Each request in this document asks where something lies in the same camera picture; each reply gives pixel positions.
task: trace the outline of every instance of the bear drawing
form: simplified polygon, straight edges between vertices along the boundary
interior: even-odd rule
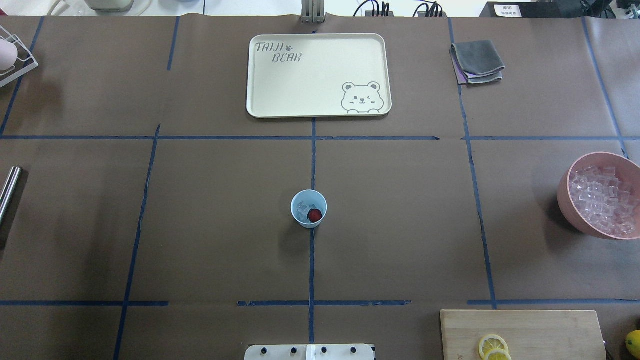
[[[380,113],[385,102],[380,97],[380,84],[371,81],[366,85],[344,83],[342,86],[344,98],[342,107],[347,114],[352,113]]]

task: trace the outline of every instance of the strawberry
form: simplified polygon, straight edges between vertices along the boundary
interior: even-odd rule
[[[320,212],[320,210],[318,209],[311,209],[309,210],[307,218],[309,218],[311,222],[318,222],[320,221],[320,219],[322,219],[322,212]]]

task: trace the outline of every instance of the yellow lemon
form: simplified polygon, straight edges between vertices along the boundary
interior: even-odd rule
[[[509,347],[507,346],[507,342],[504,341],[503,338],[496,334],[489,334],[484,336],[480,343],[478,343],[478,352],[480,353],[480,358],[484,359],[484,356],[489,353],[489,351],[499,348],[504,350],[507,354],[509,353]]]
[[[630,332],[629,335],[627,335],[625,344],[631,355],[636,359],[640,359],[640,330]]]
[[[486,353],[483,357],[483,360],[511,360],[511,356],[505,350],[501,348],[495,348]]]

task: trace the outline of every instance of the folded towel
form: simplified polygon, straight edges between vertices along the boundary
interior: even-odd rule
[[[504,63],[491,40],[451,44],[449,50],[459,84],[501,80]]]

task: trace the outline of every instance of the white label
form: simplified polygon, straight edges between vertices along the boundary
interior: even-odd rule
[[[495,14],[499,17],[522,17],[518,5],[494,5]]]

